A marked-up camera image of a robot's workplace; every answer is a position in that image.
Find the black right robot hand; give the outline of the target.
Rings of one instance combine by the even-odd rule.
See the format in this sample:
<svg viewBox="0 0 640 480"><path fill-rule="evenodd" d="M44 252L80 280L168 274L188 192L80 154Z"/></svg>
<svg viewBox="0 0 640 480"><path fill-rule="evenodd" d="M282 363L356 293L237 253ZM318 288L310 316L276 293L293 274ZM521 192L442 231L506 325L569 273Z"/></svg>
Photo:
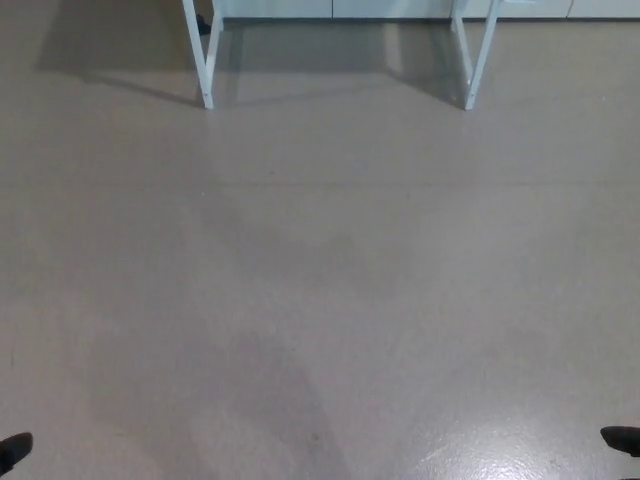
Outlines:
<svg viewBox="0 0 640 480"><path fill-rule="evenodd" d="M630 426L606 426L600 434L608 447L626 453L632 458L640 457L640 428Z"/></svg>

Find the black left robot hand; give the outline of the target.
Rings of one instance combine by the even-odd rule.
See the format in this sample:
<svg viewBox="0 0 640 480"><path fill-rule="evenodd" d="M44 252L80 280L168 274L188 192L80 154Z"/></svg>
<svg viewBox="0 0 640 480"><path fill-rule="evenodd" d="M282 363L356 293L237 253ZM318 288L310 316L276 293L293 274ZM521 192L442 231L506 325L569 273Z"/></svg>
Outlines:
<svg viewBox="0 0 640 480"><path fill-rule="evenodd" d="M0 441L0 475L11 471L33 449L33 435L22 432Z"/></svg>

